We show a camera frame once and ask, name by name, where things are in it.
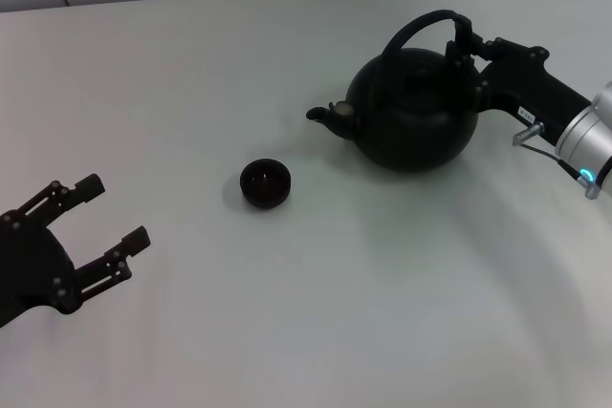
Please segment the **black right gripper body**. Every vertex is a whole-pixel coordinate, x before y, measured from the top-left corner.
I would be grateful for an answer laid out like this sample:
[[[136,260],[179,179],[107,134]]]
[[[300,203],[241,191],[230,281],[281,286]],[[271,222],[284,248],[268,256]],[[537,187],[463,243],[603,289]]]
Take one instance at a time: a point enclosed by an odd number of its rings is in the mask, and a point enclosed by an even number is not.
[[[561,81],[549,75],[544,67],[549,52],[531,47],[529,55],[517,55],[488,61],[480,73],[483,95],[478,110],[499,110],[524,125],[531,124],[519,114],[524,109],[544,125],[542,137],[558,142],[561,134],[590,102]]]

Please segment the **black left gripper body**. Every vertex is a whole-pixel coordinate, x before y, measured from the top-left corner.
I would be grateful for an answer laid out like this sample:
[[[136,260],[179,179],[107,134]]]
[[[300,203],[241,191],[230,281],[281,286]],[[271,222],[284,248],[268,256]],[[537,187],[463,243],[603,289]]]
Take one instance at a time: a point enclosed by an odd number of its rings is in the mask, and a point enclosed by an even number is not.
[[[14,209],[1,216],[1,325],[37,307],[77,310],[75,268],[47,227]]]

